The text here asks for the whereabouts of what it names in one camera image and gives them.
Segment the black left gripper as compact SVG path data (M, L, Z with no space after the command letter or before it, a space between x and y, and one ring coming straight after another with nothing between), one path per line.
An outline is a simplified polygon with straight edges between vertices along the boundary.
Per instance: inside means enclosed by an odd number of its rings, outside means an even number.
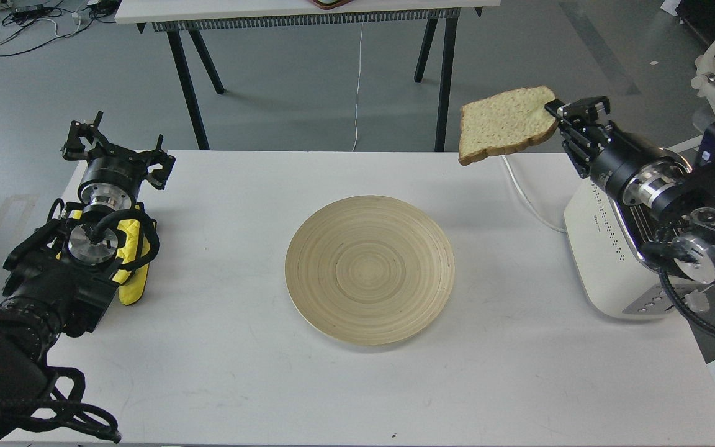
M87 161L78 189L78 198L85 206L134 207L142 181L154 189L164 190L174 156L164 151L164 135L158 135L152 150L136 155L111 155L108 139L99 131L103 112L99 111L92 122L73 120L68 138L62 145L62 158L66 161Z

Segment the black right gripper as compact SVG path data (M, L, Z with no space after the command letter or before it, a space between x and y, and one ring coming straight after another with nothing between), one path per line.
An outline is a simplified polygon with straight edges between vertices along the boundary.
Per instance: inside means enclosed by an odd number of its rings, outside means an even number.
M558 121L562 148L579 177L590 178L619 204L653 207L659 196L691 172L683 156L622 131L613 122L588 127L588 136L584 129L576 129L610 113L606 96L570 104L554 99L545 110Z

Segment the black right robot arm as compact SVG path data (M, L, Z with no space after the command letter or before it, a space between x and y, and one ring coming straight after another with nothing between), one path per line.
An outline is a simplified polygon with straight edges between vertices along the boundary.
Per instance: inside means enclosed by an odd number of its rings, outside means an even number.
M554 99L544 109L553 116L562 148L580 178L599 187L619 209L644 216L650 231L634 238L634 249L653 269L679 314L715 337L715 325L678 297L672 278L715 285L715 122L704 130L689 162L613 121L605 96L566 104Z

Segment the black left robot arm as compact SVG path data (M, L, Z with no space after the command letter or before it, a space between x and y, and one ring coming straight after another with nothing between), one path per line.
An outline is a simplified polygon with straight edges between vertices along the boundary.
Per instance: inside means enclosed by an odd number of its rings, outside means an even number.
M163 137L148 151L116 145L100 132L103 114L73 121L61 148L87 167L78 201L56 200L46 223L4 261L9 277L0 303L0 439L16 429L60 428L117 443L114 416L85 404L84 374L52 367L48 351L60 336L96 329L119 289L145 276L157 257L156 221L137 199L143 182L166 187L175 158Z

